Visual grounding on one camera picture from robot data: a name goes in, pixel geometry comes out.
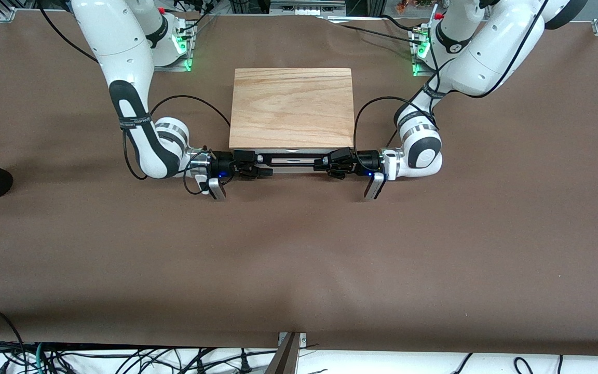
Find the black drawer handle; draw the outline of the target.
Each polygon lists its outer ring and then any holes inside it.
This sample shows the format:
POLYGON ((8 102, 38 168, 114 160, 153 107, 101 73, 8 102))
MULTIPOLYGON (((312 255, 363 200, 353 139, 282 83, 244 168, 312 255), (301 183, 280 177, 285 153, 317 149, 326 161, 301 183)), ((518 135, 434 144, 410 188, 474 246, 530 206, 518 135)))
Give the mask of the black drawer handle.
POLYGON ((257 149, 257 164, 275 167, 313 168, 316 159, 322 159, 332 149, 257 149))

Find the wooden drawer cabinet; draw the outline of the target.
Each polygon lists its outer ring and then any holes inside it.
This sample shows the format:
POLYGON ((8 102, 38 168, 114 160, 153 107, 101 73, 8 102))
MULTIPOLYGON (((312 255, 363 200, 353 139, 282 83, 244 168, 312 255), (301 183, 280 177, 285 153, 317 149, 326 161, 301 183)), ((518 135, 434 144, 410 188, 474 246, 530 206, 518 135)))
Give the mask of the wooden drawer cabinet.
POLYGON ((237 68, 229 147, 333 151, 354 143, 349 68, 237 68))

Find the brown table cover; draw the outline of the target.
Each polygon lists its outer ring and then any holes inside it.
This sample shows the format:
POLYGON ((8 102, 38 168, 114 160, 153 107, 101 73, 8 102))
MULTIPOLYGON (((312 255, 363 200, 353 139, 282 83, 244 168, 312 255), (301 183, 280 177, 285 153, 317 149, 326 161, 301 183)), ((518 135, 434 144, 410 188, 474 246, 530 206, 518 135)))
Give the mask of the brown table cover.
POLYGON ((439 173, 136 180, 97 64, 0 24, 0 312, 26 341, 598 355, 598 36, 435 109, 439 173))

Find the grey power strip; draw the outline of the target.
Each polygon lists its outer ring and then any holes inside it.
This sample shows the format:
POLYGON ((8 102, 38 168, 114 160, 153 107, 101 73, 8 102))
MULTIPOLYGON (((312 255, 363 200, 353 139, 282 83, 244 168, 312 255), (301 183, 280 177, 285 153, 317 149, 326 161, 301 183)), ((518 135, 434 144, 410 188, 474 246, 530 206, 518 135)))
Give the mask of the grey power strip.
POLYGON ((270 15, 346 16, 345 0, 270 0, 270 15))

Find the brown angled bar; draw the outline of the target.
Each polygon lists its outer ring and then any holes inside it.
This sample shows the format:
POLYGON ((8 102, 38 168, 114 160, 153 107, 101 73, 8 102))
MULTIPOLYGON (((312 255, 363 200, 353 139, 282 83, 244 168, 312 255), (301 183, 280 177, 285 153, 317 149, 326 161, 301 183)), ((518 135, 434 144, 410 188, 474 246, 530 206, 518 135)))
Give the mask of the brown angled bar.
POLYGON ((296 374, 300 344, 296 332, 290 332, 278 347, 264 374, 296 374))

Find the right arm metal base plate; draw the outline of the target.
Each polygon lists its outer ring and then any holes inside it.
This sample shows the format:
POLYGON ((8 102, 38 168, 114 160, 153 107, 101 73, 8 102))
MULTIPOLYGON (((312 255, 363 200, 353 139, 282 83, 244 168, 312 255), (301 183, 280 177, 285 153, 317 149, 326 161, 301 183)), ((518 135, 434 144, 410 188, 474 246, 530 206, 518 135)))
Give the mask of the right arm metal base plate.
POLYGON ((195 22, 170 14, 165 14, 164 19, 168 22, 168 31, 152 48, 155 71, 189 72, 195 49, 195 22))

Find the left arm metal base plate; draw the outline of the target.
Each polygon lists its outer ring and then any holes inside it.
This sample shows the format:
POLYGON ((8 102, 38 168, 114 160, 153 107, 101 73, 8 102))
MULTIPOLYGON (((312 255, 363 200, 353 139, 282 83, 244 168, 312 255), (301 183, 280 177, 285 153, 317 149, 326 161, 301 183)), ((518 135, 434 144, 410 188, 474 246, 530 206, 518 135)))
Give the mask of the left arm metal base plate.
POLYGON ((411 59, 414 76, 431 76, 435 72, 435 64, 430 53, 429 29, 415 26, 408 31, 411 41, 411 59))

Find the silver metal bracket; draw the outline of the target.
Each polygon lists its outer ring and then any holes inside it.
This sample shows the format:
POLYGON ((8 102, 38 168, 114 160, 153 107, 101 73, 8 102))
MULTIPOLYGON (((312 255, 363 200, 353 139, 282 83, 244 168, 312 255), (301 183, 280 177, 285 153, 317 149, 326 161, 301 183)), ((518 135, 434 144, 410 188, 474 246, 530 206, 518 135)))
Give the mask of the silver metal bracket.
MULTIPOLYGON (((278 334, 278 346, 282 345, 287 334, 289 334, 289 332, 280 332, 280 334, 278 334)), ((297 333, 297 336, 299 336, 299 339, 301 341, 299 344, 299 348, 304 349, 308 345, 306 333, 297 333)))

